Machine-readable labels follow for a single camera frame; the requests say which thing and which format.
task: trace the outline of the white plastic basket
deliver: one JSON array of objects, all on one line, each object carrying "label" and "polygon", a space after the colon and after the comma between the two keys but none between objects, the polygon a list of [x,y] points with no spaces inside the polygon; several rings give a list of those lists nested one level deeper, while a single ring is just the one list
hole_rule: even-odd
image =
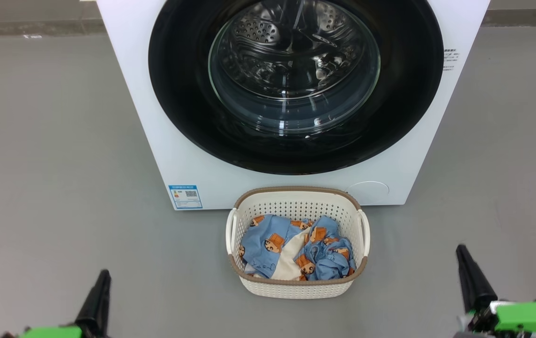
[{"label": "white plastic basket", "polygon": [[[336,280],[289,281],[249,276],[237,254],[242,236],[251,220],[260,215],[274,214],[292,220],[317,220],[326,215],[339,223],[339,233],[349,238],[353,246],[356,271]],[[240,197],[226,221],[226,250],[232,268],[242,284],[259,296],[291,299],[337,297],[347,291],[354,279],[366,267],[370,251],[370,227],[360,204],[349,194],[335,189],[313,187],[278,187],[251,190]]]}]

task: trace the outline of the washing machine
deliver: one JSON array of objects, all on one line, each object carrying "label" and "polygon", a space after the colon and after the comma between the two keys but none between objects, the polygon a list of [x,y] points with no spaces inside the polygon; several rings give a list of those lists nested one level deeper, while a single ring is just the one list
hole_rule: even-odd
[{"label": "washing machine", "polygon": [[176,210],[405,203],[489,0],[98,0]]}]

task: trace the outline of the clothing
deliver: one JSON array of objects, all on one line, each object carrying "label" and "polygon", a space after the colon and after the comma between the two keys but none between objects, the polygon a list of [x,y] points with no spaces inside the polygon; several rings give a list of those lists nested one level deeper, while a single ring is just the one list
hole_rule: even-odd
[{"label": "clothing", "polygon": [[[299,267],[295,263],[295,257],[305,244],[305,236],[309,234],[309,228],[293,236],[291,240],[282,248],[278,263],[276,263],[276,269],[272,274],[272,279],[278,280],[299,280],[302,274],[299,271]],[[245,273],[252,274],[255,277],[263,278],[261,274],[258,274],[254,267],[249,263],[245,266]]]},{"label": "clothing", "polygon": [[338,229],[337,222],[327,216],[311,226],[304,248],[295,257],[307,280],[345,278],[356,271],[351,242]]},{"label": "clothing", "polygon": [[291,221],[276,215],[255,217],[241,240],[245,273],[278,280],[331,280],[356,269],[351,243],[336,221],[322,216]]},{"label": "clothing", "polygon": [[272,278],[279,264],[281,253],[283,251],[287,254],[290,252],[286,249],[287,244],[301,232],[302,227],[292,224],[288,218],[276,215],[255,217],[247,233],[243,236],[239,248],[239,254],[242,254],[244,261],[250,265],[246,270],[255,269],[255,272],[247,273]]}]

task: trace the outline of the blue label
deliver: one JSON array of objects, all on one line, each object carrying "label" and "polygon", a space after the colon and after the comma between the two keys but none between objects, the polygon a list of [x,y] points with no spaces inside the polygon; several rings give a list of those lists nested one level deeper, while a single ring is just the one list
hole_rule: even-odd
[{"label": "blue label", "polygon": [[176,209],[203,209],[196,185],[169,185]]}]

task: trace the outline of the floor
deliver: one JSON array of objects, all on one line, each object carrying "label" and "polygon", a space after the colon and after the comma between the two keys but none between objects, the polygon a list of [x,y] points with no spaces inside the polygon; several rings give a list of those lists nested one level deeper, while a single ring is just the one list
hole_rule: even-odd
[{"label": "floor", "polygon": [[536,298],[536,28],[480,31],[409,201],[366,213],[345,295],[255,297],[226,211],[172,210],[109,39],[0,39],[0,333],[72,321],[108,268],[114,338],[450,338],[460,242]]}]

